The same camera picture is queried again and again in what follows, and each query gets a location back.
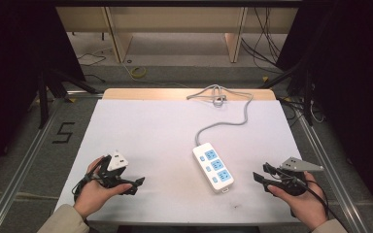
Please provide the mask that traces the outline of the person's right hand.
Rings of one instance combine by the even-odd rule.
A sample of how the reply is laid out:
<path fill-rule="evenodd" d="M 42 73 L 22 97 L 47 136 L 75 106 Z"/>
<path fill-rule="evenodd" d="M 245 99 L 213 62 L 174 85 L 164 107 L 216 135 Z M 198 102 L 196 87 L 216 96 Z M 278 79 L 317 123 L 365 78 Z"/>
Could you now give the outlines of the person's right hand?
<path fill-rule="evenodd" d="M 328 221 L 328 217 L 322 204 L 324 199 L 322 189 L 316 184 L 312 174 L 305 172 L 304 176 L 312 192 L 306 191 L 299 196 L 292 196 L 277 186 L 269 185 L 268 189 L 274 196 L 285 201 L 294 215 L 313 231 L 316 227 Z"/>

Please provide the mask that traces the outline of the white power strip blue sockets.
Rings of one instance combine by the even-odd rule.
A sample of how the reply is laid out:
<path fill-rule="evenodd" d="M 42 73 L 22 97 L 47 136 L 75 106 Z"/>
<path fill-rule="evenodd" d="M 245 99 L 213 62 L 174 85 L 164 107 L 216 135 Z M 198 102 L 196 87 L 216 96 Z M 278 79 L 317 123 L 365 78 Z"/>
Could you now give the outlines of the white power strip blue sockets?
<path fill-rule="evenodd" d="M 234 184 L 234 178 L 214 147 L 206 143 L 195 147 L 192 152 L 212 190 L 215 193 L 227 192 Z"/>

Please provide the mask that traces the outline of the black curtain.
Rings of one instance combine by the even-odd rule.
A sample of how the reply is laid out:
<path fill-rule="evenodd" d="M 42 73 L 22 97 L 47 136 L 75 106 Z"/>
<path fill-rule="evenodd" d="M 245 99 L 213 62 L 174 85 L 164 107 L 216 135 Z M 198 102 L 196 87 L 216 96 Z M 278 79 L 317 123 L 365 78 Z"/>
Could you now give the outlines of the black curtain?
<path fill-rule="evenodd" d="M 373 0 L 301 0 L 278 66 L 295 65 L 320 29 L 313 95 L 373 195 Z"/>
<path fill-rule="evenodd" d="M 0 156 L 50 70 L 85 78 L 56 7 L 0 0 Z"/>

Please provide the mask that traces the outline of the aluminium floor rail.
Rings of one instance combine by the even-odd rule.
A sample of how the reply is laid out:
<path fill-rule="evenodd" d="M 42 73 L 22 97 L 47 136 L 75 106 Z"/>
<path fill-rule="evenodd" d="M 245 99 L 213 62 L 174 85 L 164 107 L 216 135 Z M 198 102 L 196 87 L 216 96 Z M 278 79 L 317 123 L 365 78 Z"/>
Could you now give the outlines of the aluminium floor rail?
<path fill-rule="evenodd" d="M 336 198 L 335 205 L 339 208 L 340 212 L 340 214 L 336 214 L 330 209 L 329 212 L 331 215 L 334 218 L 339 218 L 350 233 L 369 233 L 369 228 L 363 221 L 359 209 L 348 192 L 347 186 L 342 182 L 341 176 L 336 170 L 335 163 L 330 160 L 319 134 L 315 127 L 307 121 L 306 116 L 309 114 L 309 111 L 305 107 L 302 107 L 302 102 L 297 99 L 278 97 L 278 100 L 293 110 L 294 117 L 290 126 L 294 126 L 296 123 L 300 125 L 314 151 L 314 156 L 324 167 L 323 174 Z"/>
<path fill-rule="evenodd" d="M 0 157 L 0 233 L 35 233 L 52 214 L 97 101 L 51 99 L 45 125 L 31 104 Z"/>

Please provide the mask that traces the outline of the light wooden shelf unit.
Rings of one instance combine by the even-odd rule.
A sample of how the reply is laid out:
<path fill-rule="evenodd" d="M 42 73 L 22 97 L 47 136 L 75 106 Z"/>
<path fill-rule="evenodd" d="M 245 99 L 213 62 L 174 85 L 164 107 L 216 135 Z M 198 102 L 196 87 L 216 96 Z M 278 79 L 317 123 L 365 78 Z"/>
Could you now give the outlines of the light wooden shelf unit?
<path fill-rule="evenodd" d="M 272 7 L 58 7 L 67 32 L 105 32 L 122 62 L 134 33 L 222 33 L 229 60 L 238 60 L 242 35 L 259 33 L 261 24 L 273 34 L 288 34 L 295 8 Z"/>

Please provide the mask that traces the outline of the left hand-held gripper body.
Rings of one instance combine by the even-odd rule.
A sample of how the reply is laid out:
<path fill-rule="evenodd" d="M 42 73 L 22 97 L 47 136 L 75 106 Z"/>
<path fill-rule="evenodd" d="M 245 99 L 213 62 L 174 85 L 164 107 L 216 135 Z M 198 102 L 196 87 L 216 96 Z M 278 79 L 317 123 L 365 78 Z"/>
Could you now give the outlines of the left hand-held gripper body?
<path fill-rule="evenodd" d="M 123 183 L 133 185 L 133 182 L 120 177 L 127 166 L 126 158 L 116 150 L 113 154 L 108 154 L 99 161 L 91 177 L 106 188 L 116 187 Z"/>

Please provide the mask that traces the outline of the yellow tape roll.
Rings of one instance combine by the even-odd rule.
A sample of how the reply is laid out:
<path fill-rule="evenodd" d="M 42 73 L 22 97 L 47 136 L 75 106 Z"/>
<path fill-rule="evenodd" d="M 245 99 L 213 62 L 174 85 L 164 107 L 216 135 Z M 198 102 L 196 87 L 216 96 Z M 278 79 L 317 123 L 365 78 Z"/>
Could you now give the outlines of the yellow tape roll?
<path fill-rule="evenodd" d="M 131 76 L 134 79 L 141 79 L 147 74 L 145 67 L 135 67 L 130 71 Z"/>

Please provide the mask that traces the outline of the black tripod stand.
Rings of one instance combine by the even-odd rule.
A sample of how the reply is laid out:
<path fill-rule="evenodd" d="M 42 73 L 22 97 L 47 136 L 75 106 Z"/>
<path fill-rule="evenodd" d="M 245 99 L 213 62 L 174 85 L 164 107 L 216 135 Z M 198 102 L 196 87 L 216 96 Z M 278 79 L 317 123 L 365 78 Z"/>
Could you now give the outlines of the black tripod stand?
<path fill-rule="evenodd" d="M 309 72 L 309 65 L 307 61 L 301 59 L 296 65 L 292 68 L 286 70 L 283 74 L 279 75 L 272 81 L 266 82 L 260 86 L 261 89 L 270 88 L 280 82 L 283 82 L 287 78 L 291 78 L 289 82 L 287 93 L 293 95 L 303 92 L 303 114 L 310 126 L 313 125 L 313 114 L 312 114 L 312 79 L 311 73 Z"/>
<path fill-rule="evenodd" d="M 46 125 L 50 115 L 47 90 L 49 90 L 55 98 L 65 98 L 67 95 L 67 90 L 62 84 L 63 82 L 71 83 L 72 85 L 79 87 L 80 89 L 91 94 L 99 93 L 99 91 L 96 90 L 94 87 L 91 87 L 83 81 L 79 81 L 73 78 L 65 72 L 57 69 L 43 70 L 42 73 L 38 76 L 38 93 L 41 113 L 39 126 L 40 129 L 42 129 Z"/>

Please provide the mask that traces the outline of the white table mat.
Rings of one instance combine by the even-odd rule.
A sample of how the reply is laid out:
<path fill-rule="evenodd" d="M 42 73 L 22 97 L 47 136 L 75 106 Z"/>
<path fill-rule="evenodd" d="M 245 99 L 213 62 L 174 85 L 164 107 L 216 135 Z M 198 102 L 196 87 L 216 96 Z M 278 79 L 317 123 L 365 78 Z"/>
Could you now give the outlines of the white table mat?
<path fill-rule="evenodd" d="M 215 193 L 192 156 L 210 143 L 235 182 Z M 119 151 L 126 180 L 145 177 L 135 195 L 115 196 L 92 221 L 152 225 L 261 225 L 289 223 L 288 205 L 253 179 L 267 162 L 299 154 L 277 101 L 100 100 L 58 202 L 70 204 L 87 165 Z"/>

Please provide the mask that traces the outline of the person's left hand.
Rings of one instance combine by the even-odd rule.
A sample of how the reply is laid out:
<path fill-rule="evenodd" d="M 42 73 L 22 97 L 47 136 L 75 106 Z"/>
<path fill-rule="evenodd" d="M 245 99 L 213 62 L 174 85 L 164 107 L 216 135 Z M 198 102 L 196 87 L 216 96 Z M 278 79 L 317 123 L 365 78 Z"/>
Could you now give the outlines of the person's left hand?
<path fill-rule="evenodd" d="M 90 181 L 83 187 L 73 208 L 83 219 L 86 219 L 99 211 L 110 198 L 124 193 L 131 187 L 130 183 L 123 183 L 116 187 L 105 188 L 98 181 Z"/>

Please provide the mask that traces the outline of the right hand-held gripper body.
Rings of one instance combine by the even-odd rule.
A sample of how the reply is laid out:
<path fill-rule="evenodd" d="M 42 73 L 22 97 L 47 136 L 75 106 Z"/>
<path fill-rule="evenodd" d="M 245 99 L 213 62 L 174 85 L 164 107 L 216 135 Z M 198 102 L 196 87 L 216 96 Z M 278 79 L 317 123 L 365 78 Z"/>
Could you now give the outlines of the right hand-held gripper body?
<path fill-rule="evenodd" d="M 305 172 L 321 172 L 324 168 L 296 157 L 290 157 L 278 168 L 273 169 L 273 175 L 281 181 L 281 189 L 292 196 L 299 196 L 306 191 Z"/>

